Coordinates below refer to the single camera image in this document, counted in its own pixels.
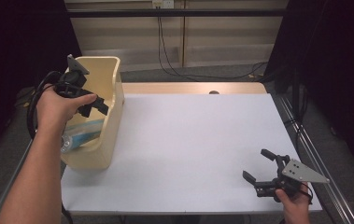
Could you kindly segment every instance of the black curtain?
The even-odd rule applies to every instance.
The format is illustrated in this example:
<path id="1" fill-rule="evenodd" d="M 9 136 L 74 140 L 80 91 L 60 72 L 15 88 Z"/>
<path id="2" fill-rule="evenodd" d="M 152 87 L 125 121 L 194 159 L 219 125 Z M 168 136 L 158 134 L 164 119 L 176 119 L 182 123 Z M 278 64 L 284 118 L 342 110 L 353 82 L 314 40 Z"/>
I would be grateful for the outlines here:
<path id="1" fill-rule="evenodd" d="M 327 4 L 302 81 L 354 155 L 354 1 Z"/>
<path id="2" fill-rule="evenodd" d="M 297 74 L 354 155 L 354 0 L 290 0 L 266 76 L 285 91 Z"/>
<path id="3" fill-rule="evenodd" d="M 65 12 L 63 0 L 0 0 L 0 135 L 21 88 L 64 71 L 67 54 L 81 55 Z"/>

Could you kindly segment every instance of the white table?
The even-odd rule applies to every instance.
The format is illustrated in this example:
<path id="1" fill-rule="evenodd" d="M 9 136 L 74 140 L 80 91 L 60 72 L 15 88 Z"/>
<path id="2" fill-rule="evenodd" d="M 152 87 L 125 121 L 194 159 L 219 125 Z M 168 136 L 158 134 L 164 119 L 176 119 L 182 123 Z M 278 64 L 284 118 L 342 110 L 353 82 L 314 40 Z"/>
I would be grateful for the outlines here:
<path id="1" fill-rule="evenodd" d="M 241 176 L 276 177 L 262 148 L 298 158 L 269 94 L 126 94 L 109 168 L 67 167 L 64 206 L 76 215 L 280 212 Z M 321 210 L 316 196 L 310 210 Z"/>

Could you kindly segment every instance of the yellow plastic bin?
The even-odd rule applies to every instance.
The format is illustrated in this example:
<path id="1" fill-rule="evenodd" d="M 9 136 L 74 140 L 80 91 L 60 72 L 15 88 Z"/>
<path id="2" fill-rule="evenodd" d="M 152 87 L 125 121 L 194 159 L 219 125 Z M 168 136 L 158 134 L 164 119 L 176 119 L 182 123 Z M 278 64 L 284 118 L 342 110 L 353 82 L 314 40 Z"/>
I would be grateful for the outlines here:
<path id="1" fill-rule="evenodd" d="M 112 159 L 124 103 L 124 93 L 119 73 L 120 59 L 117 57 L 79 57 L 76 60 L 90 72 L 89 75 L 85 76 L 87 81 L 83 89 L 104 98 L 109 110 L 107 116 L 105 116 L 96 108 L 93 108 L 88 118 L 76 114 L 67 122 L 66 126 L 68 127 L 104 119 L 101 134 L 98 138 L 72 151 L 63 153 L 61 159 L 66 165 L 74 169 L 105 169 Z"/>

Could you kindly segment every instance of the gray floor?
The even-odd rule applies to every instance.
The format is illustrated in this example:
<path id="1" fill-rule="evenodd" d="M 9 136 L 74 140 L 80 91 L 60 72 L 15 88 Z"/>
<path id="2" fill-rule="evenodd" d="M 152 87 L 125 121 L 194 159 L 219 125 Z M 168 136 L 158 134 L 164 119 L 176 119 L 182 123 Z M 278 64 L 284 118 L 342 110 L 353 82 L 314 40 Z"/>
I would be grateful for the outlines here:
<path id="1" fill-rule="evenodd" d="M 260 78 L 264 66 L 255 72 L 255 77 L 241 77 L 252 71 L 251 65 L 212 66 L 177 69 L 181 75 L 212 76 L 212 77 L 190 77 L 197 81 L 255 81 Z M 124 82 L 141 81 L 191 81 L 183 76 L 167 75 L 162 70 L 123 72 L 121 74 Z M 275 94 L 274 83 L 266 83 L 265 88 L 272 93 L 280 116 L 284 120 L 288 118 L 279 103 L 279 95 Z M 18 105 L 10 120 L 7 131 L 0 139 L 0 195 L 3 192 L 8 180 L 12 176 L 23 151 L 29 142 L 29 134 L 25 122 L 26 109 Z M 334 181 L 347 199 L 354 212 L 354 158 L 349 152 L 346 143 L 334 136 L 331 132 L 332 125 L 323 117 L 320 110 L 311 99 L 308 100 L 308 108 L 304 115 L 304 128 L 307 130 L 314 145 L 319 151 L 320 157 L 325 162 Z M 292 142 L 295 142 L 295 132 L 291 126 L 287 126 Z M 302 161 L 310 164 L 302 146 L 298 146 L 302 154 Z M 333 205 L 325 188 L 316 185 L 316 193 L 323 201 L 326 210 L 310 215 L 312 223 L 343 223 L 336 208 Z M 202 217 L 201 223 L 278 223 L 282 218 L 280 214 L 273 215 L 252 215 L 252 216 L 221 216 Z M 74 217 L 75 223 L 120 223 L 119 217 Z M 170 217 L 127 217 L 127 223 L 169 223 Z"/>

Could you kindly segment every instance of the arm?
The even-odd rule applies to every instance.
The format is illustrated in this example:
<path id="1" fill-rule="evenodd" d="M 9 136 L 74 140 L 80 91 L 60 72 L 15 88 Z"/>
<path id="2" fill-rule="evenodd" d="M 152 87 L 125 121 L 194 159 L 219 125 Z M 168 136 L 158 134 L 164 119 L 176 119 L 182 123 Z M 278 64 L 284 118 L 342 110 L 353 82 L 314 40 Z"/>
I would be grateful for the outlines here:
<path id="1" fill-rule="evenodd" d="M 60 223 L 61 136 L 66 122 L 95 94 L 65 99 L 46 89 L 37 104 L 38 129 L 0 213 L 0 223 Z"/>
<path id="2" fill-rule="evenodd" d="M 301 190 L 307 192 L 307 187 L 301 185 Z M 283 189 L 276 190 L 276 196 L 284 204 L 284 218 L 286 224 L 310 224 L 308 217 L 307 196 L 297 193 L 292 199 L 288 197 Z"/>

